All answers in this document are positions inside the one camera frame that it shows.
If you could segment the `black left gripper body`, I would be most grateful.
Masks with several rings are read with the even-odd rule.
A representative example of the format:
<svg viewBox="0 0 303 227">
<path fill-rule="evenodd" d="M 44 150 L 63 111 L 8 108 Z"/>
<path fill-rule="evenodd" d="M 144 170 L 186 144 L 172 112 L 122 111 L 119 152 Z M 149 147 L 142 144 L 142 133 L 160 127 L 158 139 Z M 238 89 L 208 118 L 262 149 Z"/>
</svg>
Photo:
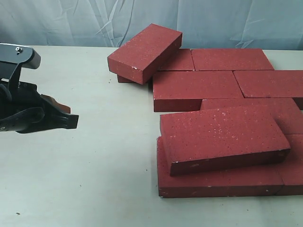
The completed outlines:
<svg viewBox="0 0 303 227">
<path fill-rule="evenodd" d="M 8 82 L 0 82 L 0 131 L 21 134 L 52 129 L 76 129 L 79 116 L 54 106 L 37 92 L 37 85 L 20 82 L 16 90 L 8 90 Z"/>
</svg>

